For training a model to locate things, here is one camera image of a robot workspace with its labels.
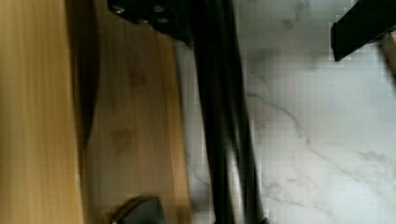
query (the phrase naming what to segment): black metal rod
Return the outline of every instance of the black metal rod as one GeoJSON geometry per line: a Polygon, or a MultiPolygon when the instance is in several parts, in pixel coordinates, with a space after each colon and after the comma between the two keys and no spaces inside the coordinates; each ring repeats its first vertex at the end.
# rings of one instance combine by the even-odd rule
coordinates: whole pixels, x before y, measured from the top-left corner
{"type": "Polygon", "coordinates": [[[265,223],[232,1],[190,4],[216,224],[265,223]]]}

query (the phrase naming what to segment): wooden cutting board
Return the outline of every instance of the wooden cutting board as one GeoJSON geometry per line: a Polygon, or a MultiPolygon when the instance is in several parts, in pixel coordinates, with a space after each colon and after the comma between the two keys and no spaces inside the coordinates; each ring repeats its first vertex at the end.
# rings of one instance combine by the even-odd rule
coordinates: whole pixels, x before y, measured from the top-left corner
{"type": "Polygon", "coordinates": [[[65,3],[0,5],[0,223],[82,224],[65,3]]]}
{"type": "Polygon", "coordinates": [[[0,223],[108,223],[143,194],[166,223],[191,223],[172,41],[94,2],[0,6],[0,223]],[[90,102],[79,81],[95,63],[85,148],[75,100],[90,102]]]}

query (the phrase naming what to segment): black plastic piece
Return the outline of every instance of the black plastic piece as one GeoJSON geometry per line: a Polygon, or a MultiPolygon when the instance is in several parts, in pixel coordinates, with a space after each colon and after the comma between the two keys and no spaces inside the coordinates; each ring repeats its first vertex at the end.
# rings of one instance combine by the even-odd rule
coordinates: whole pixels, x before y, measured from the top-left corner
{"type": "Polygon", "coordinates": [[[336,62],[379,39],[396,25],[395,0],[360,0],[332,26],[332,51],[336,62]]]}
{"type": "Polygon", "coordinates": [[[111,224],[163,224],[163,208],[154,196],[132,199],[111,218],[111,224]]]}
{"type": "Polygon", "coordinates": [[[107,0],[108,8],[125,20],[150,24],[155,30],[191,46],[187,3],[185,0],[107,0]]]}

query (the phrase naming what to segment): screw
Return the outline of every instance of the screw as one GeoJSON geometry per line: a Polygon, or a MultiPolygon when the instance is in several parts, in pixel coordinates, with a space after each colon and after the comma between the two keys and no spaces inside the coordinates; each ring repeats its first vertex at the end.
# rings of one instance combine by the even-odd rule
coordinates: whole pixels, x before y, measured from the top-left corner
{"type": "Polygon", "coordinates": [[[153,10],[154,10],[155,12],[164,12],[164,11],[165,11],[165,8],[162,7],[162,6],[156,5],[156,6],[154,6],[153,10]]]}
{"type": "Polygon", "coordinates": [[[115,9],[115,12],[119,15],[125,11],[125,9],[122,7],[113,7],[113,8],[115,9]]]}
{"type": "Polygon", "coordinates": [[[166,18],[159,18],[157,21],[158,21],[159,23],[167,23],[167,22],[168,22],[168,19],[166,19],[166,18]]]}

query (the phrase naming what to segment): marble countertop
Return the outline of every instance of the marble countertop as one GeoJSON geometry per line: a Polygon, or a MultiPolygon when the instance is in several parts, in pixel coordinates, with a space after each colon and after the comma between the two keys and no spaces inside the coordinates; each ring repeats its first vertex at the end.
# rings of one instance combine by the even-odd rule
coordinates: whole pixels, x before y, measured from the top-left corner
{"type": "MultiPolygon", "coordinates": [[[[376,44],[335,63],[350,0],[234,1],[264,212],[272,224],[396,219],[396,94],[376,44]]],[[[212,224],[192,51],[176,42],[195,224],[212,224]]]]}

